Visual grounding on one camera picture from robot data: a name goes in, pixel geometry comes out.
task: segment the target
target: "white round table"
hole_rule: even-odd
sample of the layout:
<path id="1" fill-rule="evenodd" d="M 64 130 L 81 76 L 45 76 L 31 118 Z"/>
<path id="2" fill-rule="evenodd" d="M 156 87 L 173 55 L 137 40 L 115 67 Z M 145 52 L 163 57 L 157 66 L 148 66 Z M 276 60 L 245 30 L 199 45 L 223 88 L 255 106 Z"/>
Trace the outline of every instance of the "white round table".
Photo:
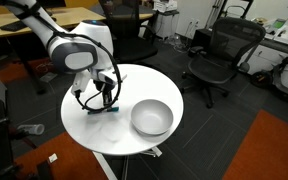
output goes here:
<path id="1" fill-rule="evenodd" d="M 118 112 L 88 114 L 82 110 L 76 98 L 67 91 L 61 107 L 61 116 L 68 134 L 87 149 L 107 155 L 137 154 L 164 142 L 175 131 L 183 115 L 183 99 L 177 86 L 164 74 L 139 65 L 118 65 L 127 74 L 118 99 Z M 81 94 L 81 101 L 98 91 L 93 82 Z M 133 106 L 145 99 L 156 99 L 167 104 L 173 112 L 173 124 L 164 134 L 157 136 L 139 133 L 131 122 Z M 89 102 L 92 108 L 102 107 L 102 96 Z"/>

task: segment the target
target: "monitor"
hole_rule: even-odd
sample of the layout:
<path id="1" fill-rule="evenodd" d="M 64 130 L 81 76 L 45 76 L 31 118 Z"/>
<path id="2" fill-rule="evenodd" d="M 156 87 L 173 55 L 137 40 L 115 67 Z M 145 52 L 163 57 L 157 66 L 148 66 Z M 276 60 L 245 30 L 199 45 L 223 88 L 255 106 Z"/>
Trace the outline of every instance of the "monitor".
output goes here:
<path id="1" fill-rule="evenodd" d="M 65 0 L 37 0 L 43 8 L 66 7 Z"/>

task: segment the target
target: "carpet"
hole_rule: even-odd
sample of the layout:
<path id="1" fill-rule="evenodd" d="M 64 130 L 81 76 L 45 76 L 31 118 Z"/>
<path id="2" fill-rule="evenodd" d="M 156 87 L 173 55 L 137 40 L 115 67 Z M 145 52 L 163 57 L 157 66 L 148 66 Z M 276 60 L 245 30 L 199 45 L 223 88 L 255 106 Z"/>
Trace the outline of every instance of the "carpet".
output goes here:
<path id="1" fill-rule="evenodd" d="M 54 153 L 57 160 L 49 163 L 54 180 L 108 179 L 94 154 L 76 143 L 67 132 L 18 157 L 15 162 L 23 166 L 18 176 L 36 173 L 36 166 Z"/>
<path id="2" fill-rule="evenodd" d="M 54 71 L 49 58 L 29 61 L 28 64 L 38 77 L 42 77 L 47 72 Z M 11 60 L 11 62 L 3 64 L 2 68 L 0 68 L 0 80 L 3 83 L 28 77 L 29 75 L 20 60 Z"/>
<path id="3" fill-rule="evenodd" d="M 223 179 L 288 179 L 288 124 L 260 110 Z"/>

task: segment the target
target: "metal bowl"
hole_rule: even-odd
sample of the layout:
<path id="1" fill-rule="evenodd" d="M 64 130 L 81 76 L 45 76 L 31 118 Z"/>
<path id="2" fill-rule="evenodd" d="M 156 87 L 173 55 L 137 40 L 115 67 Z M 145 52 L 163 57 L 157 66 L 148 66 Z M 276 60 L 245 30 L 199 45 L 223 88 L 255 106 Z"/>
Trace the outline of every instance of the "metal bowl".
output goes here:
<path id="1" fill-rule="evenodd" d="M 163 102 L 147 99 L 138 102 L 131 112 L 134 127 L 144 134 L 159 135 L 170 129 L 172 110 Z"/>

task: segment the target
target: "office chair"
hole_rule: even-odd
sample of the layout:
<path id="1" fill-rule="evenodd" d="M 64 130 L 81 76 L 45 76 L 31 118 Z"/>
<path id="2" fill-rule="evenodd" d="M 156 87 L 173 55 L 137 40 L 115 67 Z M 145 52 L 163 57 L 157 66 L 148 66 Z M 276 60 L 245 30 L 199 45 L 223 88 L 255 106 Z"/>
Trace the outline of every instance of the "office chair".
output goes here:
<path id="1" fill-rule="evenodd" d="M 265 29 L 260 25 L 238 18 L 221 18 L 214 23 L 211 41 L 208 48 L 197 48 L 195 56 L 188 64 L 189 73 L 183 72 L 182 77 L 192 77 L 201 82 L 202 89 L 208 95 L 207 107 L 214 105 L 210 87 L 229 95 L 229 90 L 220 87 L 233 79 L 238 71 L 238 62 L 252 47 L 261 42 Z"/>
<path id="2" fill-rule="evenodd" d="M 135 63 L 157 54 L 153 45 L 155 31 L 141 25 L 139 0 L 99 0 L 106 22 L 113 36 L 113 56 L 118 63 Z M 148 38 L 139 37 L 141 27 L 149 33 Z"/>

